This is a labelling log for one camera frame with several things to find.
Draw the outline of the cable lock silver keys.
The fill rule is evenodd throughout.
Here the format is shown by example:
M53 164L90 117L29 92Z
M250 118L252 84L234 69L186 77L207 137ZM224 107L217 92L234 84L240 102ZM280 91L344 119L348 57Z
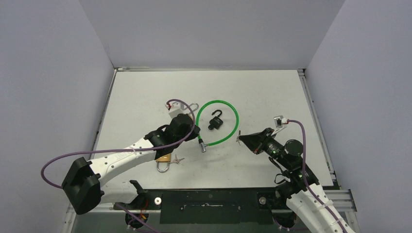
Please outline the cable lock silver keys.
M240 144L240 136L241 136L241 130L238 132L238 136L236 138L236 142Z

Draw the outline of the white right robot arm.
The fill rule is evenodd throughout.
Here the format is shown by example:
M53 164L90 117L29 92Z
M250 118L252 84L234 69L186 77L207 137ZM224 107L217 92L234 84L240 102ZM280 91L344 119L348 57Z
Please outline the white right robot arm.
M273 201L268 207L289 208L312 233L353 232L304 162L304 145L300 141L290 139L281 144L276 141L272 128L239 135L237 140L254 154L268 154L269 161L281 171L283 180L276 182Z

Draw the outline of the green cable lock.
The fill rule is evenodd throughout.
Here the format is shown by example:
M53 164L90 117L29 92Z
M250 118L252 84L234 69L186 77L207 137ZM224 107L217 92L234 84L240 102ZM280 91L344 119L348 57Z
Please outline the green cable lock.
M198 136L197 136L197 138L198 138L198 143L199 143L199 146L200 146L200 149L201 149L201 152L202 152L202 153L205 153L205 152L206 152L206 147L211 147L211 146L218 145L218 144L220 144L220 143L222 143L222 142L225 142L225 141L228 140L229 138L231 138L231 137L234 135L234 133L237 131L238 126L239 126L239 123L240 123L240 117L239 117L238 111L236 110L236 108L235 108L232 104L230 104L229 102L226 102L226 101L224 101L224 100L212 100L212 101L209 101L209 102L205 103L205 104L199 109L199 111L198 111L198 113L197 113L197 116L196 116L196 121L195 121L195 125L196 125L196 126L199 127L199 120L200 120L200 116L201 116L203 110L206 109L208 106L210 106L210 105L212 105L212 104L223 104L223 105L226 105L227 107L229 107L229 108L232 110L232 112L234 113L234 115L235 115L235 126L234 126L234 129L231 131L231 133L229 133L229 134L228 134L227 136L225 136L223 139L220 139L220 140L217 140L217 141L211 142L211 143L205 143L205 142L203 141L201 135L198 134ZM215 111L212 113L213 118L209 121L209 125L208 125L208 129L209 129L210 131L212 131L212 130L217 130L217 129L219 129L219 128L223 125L223 120L221 119L222 113L223 113L223 112L222 112L222 110L220 110L220 109L217 109L217 110L215 110Z

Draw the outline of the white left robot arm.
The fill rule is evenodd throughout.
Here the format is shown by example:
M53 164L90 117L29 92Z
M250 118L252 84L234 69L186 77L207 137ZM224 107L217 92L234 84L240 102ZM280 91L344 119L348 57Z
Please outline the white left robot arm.
M172 153L182 142L195 139L200 130L188 114L178 114L170 124L149 132L121 152L88 161L76 159L62 182L62 188L79 215L102 203L119 202L139 209L145 203L145 196L138 182L117 183L113 179L140 164Z

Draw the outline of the black combination padlock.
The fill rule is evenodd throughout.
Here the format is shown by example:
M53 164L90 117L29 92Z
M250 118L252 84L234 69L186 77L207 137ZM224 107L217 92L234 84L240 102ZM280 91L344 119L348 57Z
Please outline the black combination padlock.
M212 130L218 130L222 125L223 125L223 120L220 118L220 116L223 114L222 110L217 109L214 112L212 112L213 118L209 121L208 129L210 131Z

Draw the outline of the long shackle brass padlock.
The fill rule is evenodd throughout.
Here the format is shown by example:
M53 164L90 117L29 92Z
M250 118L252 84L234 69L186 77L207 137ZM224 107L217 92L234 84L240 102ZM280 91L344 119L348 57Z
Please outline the long shackle brass padlock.
M194 114L199 109L198 103L191 103L188 106L185 106L184 111L190 117L190 119L194 122Z

